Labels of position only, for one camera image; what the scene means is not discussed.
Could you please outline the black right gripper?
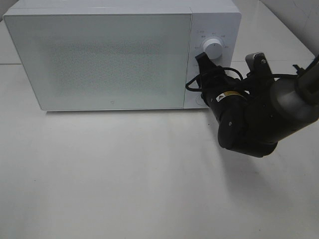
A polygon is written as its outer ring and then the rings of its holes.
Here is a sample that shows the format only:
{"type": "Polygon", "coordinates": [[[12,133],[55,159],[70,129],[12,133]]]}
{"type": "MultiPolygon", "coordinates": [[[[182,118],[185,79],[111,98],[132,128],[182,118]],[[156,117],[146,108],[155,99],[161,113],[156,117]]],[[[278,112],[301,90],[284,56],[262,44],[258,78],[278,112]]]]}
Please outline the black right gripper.
{"type": "Polygon", "coordinates": [[[236,91],[246,99],[249,98],[249,94],[240,87],[244,78],[238,70],[216,66],[205,52],[195,56],[195,59],[199,68],[199,74],[196,76],[198,85],[196,91],[200,92],[202,97],[208,93],[219,95],[228,91],[236,91]]]}

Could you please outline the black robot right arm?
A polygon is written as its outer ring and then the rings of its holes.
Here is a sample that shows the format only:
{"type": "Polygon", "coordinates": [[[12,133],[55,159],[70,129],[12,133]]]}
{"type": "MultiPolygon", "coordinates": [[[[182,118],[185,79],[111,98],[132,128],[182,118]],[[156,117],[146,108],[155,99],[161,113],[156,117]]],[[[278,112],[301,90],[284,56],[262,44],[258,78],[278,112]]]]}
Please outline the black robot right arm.
{"type": "Polygon", "coordinates": [[[226,74],[205,53],[196,56],[201,97],[218,122],[225,149],[263,157],[278,142],[319,118],[319,61],[296,74],[273,74],[262,52],[246,56],[245,79],[226,74]]]}

